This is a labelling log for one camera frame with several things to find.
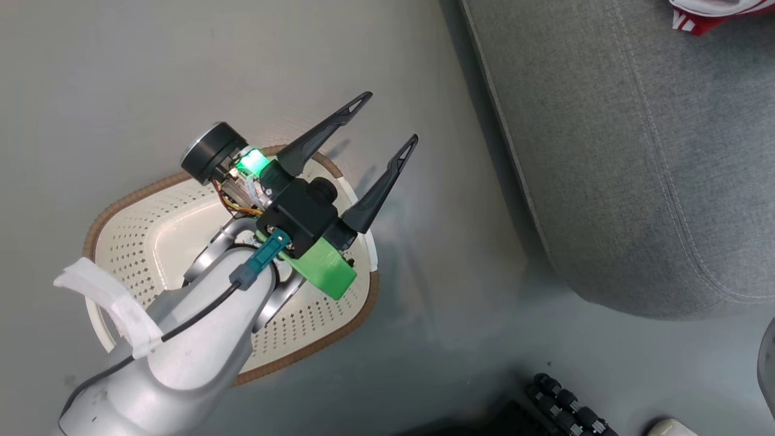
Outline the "cream perforated laundry basket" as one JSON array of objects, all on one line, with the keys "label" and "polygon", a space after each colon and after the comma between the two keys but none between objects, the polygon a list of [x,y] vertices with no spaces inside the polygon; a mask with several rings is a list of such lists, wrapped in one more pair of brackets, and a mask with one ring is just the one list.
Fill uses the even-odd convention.
[{"label": "cream perforated laundry basket", "polygon": [[[213,188],[180,172],[105,209],[91,224],[82,254],[147,307],[163,291],[182,286],[185,271],[230,218]],[[252,335],[254,350],[237,385],[308,358],[362,325],[380,284],[372,234],[358,237],[345,257],[354,261],[357,274],[351,287],[333,300],[310,283],[302,285]]]}]

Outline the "black ribbed base wheel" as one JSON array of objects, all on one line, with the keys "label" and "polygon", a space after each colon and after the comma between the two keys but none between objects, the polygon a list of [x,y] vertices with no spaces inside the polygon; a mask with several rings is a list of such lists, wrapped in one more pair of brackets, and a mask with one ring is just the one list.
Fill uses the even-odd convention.
[{"label": "black ribbed base wheel", "polygon": [[619,436],[605,419],[582,406],[573,392],[546,373],[535,375],[525,394],[565,436]]}]

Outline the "grey fabric sofa seat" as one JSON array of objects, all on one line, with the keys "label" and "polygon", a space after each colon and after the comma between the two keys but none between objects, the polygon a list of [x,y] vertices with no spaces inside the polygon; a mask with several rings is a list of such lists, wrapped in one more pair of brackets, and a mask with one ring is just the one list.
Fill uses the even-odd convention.
[{"label": "grey fabric sofa seat", "polygon": [[703,36],[669,0],[459,0],[543,248],[650,319],[775,308],[775,12]]}]

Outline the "red garment with white stripes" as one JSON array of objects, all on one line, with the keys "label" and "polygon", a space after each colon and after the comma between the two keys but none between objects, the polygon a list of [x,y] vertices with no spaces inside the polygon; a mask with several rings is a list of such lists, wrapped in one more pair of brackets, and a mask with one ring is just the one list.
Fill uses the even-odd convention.
[{"label": "red garment with white stripes", "polygon": [[775,0],[668,0],[672,28],[701,36],[731,19],[775,12]]}]

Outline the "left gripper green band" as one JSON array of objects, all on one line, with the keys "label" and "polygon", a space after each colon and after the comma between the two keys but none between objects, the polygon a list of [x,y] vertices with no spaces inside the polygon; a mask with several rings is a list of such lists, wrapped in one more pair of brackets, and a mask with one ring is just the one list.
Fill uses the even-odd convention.
[{"label": "left gripper green band", "polygon": [[245,138],[227,122],[218,122],[191,144],[182,157],[183,170],[200,184],[211,184],[225,209],[234,212],[232,231],[222,231],[210,246],[199,255],[194,265],[185,273],[185,282],[204,269],[204,261],[214,256],[217,246],[231,246],[236,237],[251,231],[261,244],[259,255],[250,259],[246,267],[237,270],[236,278],[244,282],[257,275],[271,254],[285,260],[291,268],[324,294],[338,300],[356,278],[356,271],[341,254],[349,248],[356,231],[365,234],[371,228],[384,202],[390,195],[405,163],[409,160],[419,137],[412,135],[390,159],[386,171],[370,187],[358,202],[353,204],[322,237],[299,259],[292,259],[285,248],[290,240],[281,230],[266,236],[258,231],[257,220],[264,210],[282,193],[294,179],[302,179],[302,171],[310,158],[322,145],[346,126],[373,97],[363,92],[332,115],[316,124],[287,147],[274,159],[249,146]]}]

